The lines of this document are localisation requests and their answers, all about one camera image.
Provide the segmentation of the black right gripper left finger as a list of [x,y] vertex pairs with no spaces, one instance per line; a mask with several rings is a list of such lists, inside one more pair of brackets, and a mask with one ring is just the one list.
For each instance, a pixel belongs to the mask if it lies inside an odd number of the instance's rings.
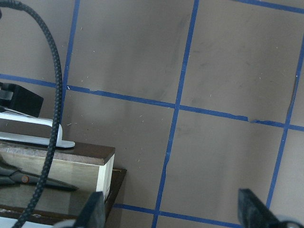
[[73,224],[74,228],[104,228],[105,203],[102,191],[93,192]]

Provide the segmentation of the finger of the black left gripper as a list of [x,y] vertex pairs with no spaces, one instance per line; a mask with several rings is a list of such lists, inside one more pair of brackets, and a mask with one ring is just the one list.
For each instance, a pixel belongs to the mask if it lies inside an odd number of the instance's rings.
[[26,88],[11,83],[0,83],[0,112],[13,112],[39,117],[44,98]]

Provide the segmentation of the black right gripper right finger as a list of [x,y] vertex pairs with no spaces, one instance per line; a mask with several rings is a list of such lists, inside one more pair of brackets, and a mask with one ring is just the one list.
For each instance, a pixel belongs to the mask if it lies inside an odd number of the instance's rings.
[[244,228],[302,228],[299,222],[279,219],[250,190],[238,190],[237,217]]

